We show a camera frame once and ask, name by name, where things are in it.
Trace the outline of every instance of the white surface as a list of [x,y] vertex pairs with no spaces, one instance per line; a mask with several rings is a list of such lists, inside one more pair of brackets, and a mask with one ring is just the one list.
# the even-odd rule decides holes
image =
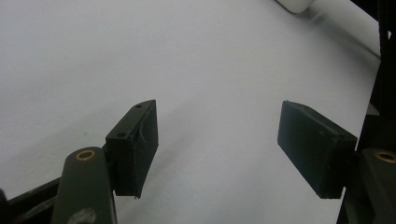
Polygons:
[[277,0],[290,12],[300,13],[305,11],[315,0]]
[[282,101],[359,136],[377,26],[349,1],[1,1],[0,187],[8,198],[100,147],[156,99],[160,146],[119,223],[335,223],[276,143]]

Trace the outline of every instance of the white object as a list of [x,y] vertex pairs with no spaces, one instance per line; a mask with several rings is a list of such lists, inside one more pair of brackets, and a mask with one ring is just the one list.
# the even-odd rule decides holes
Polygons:
[[282,6],[292,13],[306,10],[315,0],[277,0]]
[[281,105],[359,136],[378,23],[345,0],[315,3],[324,22],[281,10],[0,1],[0,189],[10,199],[59,177],[70,153],[102,146],[130,106],[156,99],[160,146],[141,200],[116,197],[119,223],[333,224],[341,201],[319,199],[277,145]]

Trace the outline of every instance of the metal screw hole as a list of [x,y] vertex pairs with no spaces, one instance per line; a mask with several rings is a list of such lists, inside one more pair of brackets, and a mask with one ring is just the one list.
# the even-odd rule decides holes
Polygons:
[[77,154],[76,159],[78,161],[88,161],[95,155],[92,150],[85,150]]
[[378,152],[375,154],[377,158],[379,158],[381,161],[386,161],[389,163],[396,163],[396,155],[393,153],[388,153],[388,152]]

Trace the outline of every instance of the white table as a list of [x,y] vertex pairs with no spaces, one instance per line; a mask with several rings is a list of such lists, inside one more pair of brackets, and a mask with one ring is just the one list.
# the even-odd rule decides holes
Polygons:
[[359,136],[377,24],[347,0],[0,2],[0,188],[15,197],[156,99],[160,146],[119,223],[335,223],[276,143],[282,101]]

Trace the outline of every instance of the black metal frame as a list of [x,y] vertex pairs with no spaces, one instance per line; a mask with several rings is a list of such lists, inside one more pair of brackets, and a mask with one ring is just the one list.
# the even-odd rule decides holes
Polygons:
[[0,223],[117,223],[113,190],[140,198],[157,147],[156,102],[135,105],[102,148],[70,154],[60,178],[9,201],[0,190]]
[[351,1],[378,20],[381,64],[370,103],[379,116],[366,116],[354,152],[351,134],[307,106],[285,102],[278,143],[320,198],[339,198],[338,187],[346,187],[337,224],[396,223],[396,37],[389,37],[396,2]]

